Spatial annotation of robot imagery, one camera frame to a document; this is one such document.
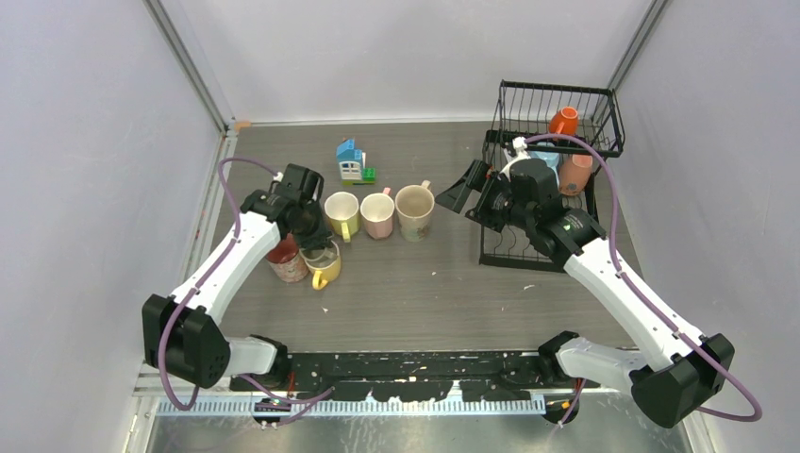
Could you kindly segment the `beige mug shelf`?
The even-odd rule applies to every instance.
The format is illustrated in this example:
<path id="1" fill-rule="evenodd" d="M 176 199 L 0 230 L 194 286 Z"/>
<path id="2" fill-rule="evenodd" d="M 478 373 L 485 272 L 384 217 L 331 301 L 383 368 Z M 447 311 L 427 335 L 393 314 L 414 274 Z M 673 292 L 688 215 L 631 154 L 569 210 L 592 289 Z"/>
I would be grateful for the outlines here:
<path id="1" fill-rule="evenodd" d="M 300 255 L 308 267 L 325 268 L 339 257 L 340 249 L 335 242 L 331 242 L 319 249 L 301 248 Z"/>

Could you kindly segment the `pale yellow faceted mug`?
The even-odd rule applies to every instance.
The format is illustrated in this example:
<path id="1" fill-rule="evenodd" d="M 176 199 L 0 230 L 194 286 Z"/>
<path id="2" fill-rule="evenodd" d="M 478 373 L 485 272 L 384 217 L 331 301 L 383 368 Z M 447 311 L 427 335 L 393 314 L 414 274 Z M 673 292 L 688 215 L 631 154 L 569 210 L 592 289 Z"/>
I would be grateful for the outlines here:
<path id="1" fill-rule="evenodd" d="M 348 192 L 331 194 L 324 202 L 325 215 L 334 230 L 346 243 L 359 232 L 359 200 Z"/>

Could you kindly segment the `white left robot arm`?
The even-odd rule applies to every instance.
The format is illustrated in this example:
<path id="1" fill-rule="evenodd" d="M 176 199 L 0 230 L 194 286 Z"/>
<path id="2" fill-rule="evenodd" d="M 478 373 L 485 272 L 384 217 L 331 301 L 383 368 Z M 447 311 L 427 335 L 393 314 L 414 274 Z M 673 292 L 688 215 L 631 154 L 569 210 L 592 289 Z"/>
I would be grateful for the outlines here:
<path id="1" fill-rule="evenodd" d="M 227 338 L 220 324 L 233 296 L 278 244 L 292 238 L 304 250 L 332 245 L 320 198 L 325 179 L 288 164 L 266 190 L 235 203 L 234 224 L 196 271 L 169 295 L 142 306 L 144 358 L 165 379 L 208 389 L 223 377 L 253 375 L 264 389 L 281 389 L 290 375 L 277 341 L 251 335 Z"/>

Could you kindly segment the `tall cream dragon mug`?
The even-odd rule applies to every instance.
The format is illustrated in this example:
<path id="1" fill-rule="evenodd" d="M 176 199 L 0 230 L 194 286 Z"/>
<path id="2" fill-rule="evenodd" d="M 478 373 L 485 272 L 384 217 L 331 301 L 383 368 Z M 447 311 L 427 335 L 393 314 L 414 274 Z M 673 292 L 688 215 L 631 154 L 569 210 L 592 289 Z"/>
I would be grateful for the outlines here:
<path id="1" fill-rule="evenodd" d="M 429 233 L 435 207 L 431 182 L 408 185 L 395 196 L 395 208 L 402 237 L 409 242 L 419 242 Z"/>

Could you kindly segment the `pink patterned mug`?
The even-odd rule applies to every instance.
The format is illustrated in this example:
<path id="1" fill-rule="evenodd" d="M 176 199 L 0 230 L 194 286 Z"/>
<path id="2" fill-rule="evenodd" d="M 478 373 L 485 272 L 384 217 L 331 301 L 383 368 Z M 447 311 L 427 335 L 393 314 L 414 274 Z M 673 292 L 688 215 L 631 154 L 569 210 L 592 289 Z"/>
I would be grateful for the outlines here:
<path id="1" fill-rule="evenodd" d="M 286 283 L 300 282 L 309 273 L 306 262 L 301 257 L 299 247 L 291 234 L 268 252 L 265 259 L 277 277 Z"/>

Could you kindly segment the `orange mug shelf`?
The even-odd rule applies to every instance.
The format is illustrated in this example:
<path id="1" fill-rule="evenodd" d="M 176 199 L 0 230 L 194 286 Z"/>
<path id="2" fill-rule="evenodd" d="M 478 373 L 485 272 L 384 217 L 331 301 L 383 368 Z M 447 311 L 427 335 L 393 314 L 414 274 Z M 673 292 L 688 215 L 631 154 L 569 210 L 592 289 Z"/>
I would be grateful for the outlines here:
<path id="1" fill-rule="evenodd" d="M 560 109 L 550 120 L 548 132 L 574 136 L 579 126 L 579 113 L 576 108 L 566 106 Z"/>

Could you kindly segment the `pink faceted mug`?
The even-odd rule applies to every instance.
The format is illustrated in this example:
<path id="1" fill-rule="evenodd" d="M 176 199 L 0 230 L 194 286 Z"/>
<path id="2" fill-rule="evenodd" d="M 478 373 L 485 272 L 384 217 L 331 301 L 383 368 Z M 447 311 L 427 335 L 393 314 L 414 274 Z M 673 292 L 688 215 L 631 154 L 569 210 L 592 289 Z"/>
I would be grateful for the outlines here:
<path id="1" fill-rule="evenodd" d="M 392 189 L 385 187 L 380 193 L 371 193 L 363 198 L 359 212 L 367 234 L 375 240 L 383 240 L 391 236 L 395 202 L 391 196 Z"/>

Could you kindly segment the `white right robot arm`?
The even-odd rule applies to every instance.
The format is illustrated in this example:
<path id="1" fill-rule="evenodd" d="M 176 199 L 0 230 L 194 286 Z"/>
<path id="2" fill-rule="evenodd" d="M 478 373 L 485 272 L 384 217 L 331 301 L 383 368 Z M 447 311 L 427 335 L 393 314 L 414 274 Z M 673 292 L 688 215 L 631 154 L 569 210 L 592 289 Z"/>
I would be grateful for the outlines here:
<path id="1" fill-rule="evenodd" d="M 636 345 L 623 351 L 564 331 L 539 348 L 539 375 L 547 385 L 585 378 L 629 394 L 662 428 L 674 427 L 722 390 L 733 344 L 721 333 L 703 334 L 670 309 L 620 260 L 590 214 L 565 205 L 555 173 L 542 160 L 518 160 L 495 171 L 476 159 L 435 201 L 497 232 L 521 229 L 539 254 L 596 297 Z"/>

